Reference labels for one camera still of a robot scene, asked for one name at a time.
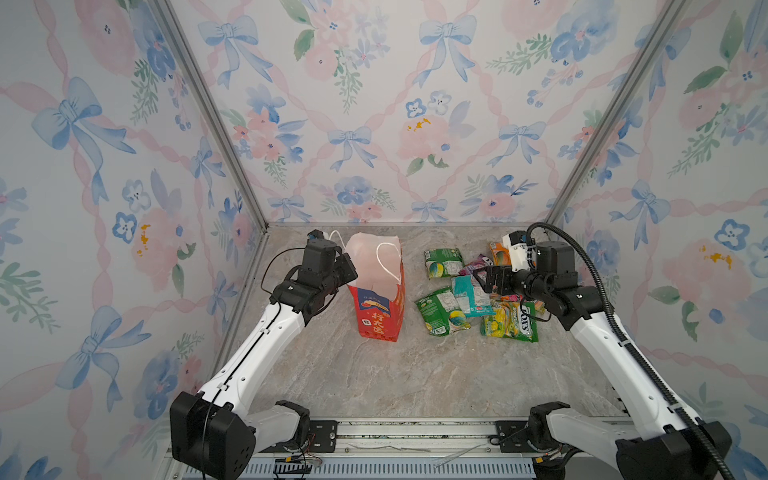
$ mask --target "white paper bag handle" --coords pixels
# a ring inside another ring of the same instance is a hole
[[[387,272],[389,275],[394,276],[395,280],[397,280],[397,283],[400,284],[402,282],[400,277],[395,275],[394,273],[390,272],[389,270],[387,270],[387,267],[385,267],[384,263],[382,263],[382,259],[379,258],[379,248],[381,248],[382,245],[392,245],[393,247],[395,247],[395,250],[397,250],[397,257],[400,259],[400,261],[402,261],[402,256],[400,255],[400,250],[397,248],[397,245],[395,245],[394,243],[390,243],[390,242],[381,242],[381,243],[379,243],[379,245],[376,246],[376,260],[379,261],[379,265],[381,265],[382,268],[384,269],[384,271]]]

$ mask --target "paper bag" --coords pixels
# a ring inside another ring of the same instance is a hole
[[[360,335],[396,342],[406,299],[400,239],[355,233],[346,244],[346,252],[358,275],[348,287]]]

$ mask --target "green snack bag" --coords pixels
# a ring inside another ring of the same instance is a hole
[[[538,342],[536,304],[533,302],[494,302],[494,315],[483,317],[480,333],[485,336]]]
[[[445,336],[470,327],[467,318],[459,308],[451,287],[446,286],[416,300],[429,335]]]
[[[429,278],[457,276],[458,272],[464,268],[462,253],[456,248],[427,250],[424,252],[424,260]]]

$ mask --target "gray marble surface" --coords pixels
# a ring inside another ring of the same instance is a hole
[[[271,227],[257,274],[281,250],[306,245],[313,227]],[[532,406],[560,400],[592,416],[623,415],[611,384],[587,351],[553,319],[538,324],[539,343],[480,335],[479,319],[445,337],[427,333],[415,300],[449,279],[429,280],[424,250],[458,247],[465,260],[488,254],[508,227],[341,227],[353,233],[397,235],[405,266],[406,314],[396,343],[360,336],[352,296],[344,287],[329,309],[312,319],[264,381],[251,412],[286,399],[313,416],[527,416]],[[266,277],[271,290],[303,252],[285,253]],[[258,322],[268,296],[251,295],[239,346]]]

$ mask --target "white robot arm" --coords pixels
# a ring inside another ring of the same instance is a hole
[[[617,429],[567,404],[551,402],[533,407],[528,426],[514,437],[541,452],[571,445],[630,480],[711,480],[717,470],[726,480],[733,478],[722,460],[731,443],[724,427],[719,422],[702,422],[674,394],[629,338],[604,291],[578,285],[574,248],[564,242],[535,247],[532,240],[526,242],[536,227],[554,231],[578,247],[557,227],[534,223],[527,232],[514,232],[505,239],[512,266],[490,266],[473,275],[486,292],[545,302],[598,363],[635,428]],[[322,237],[318,230],[310,234],[302,266],[294,267],[274,290],[271,304],[227,364],[197,396],[181,393],[174,401],[170,423],[175,459],[219,480],[234,480],[254,452],[277,443],[303,450],[308,410],[283,401],[265,412],[247,414],[277,358],[310,318],[325,309],[326,296],[356,278],[349,256]],[[580,247],[576,251],[589,261]],[[288,280],[297,270],[298,279]],[[491,441],[498,445],[507,439]]]

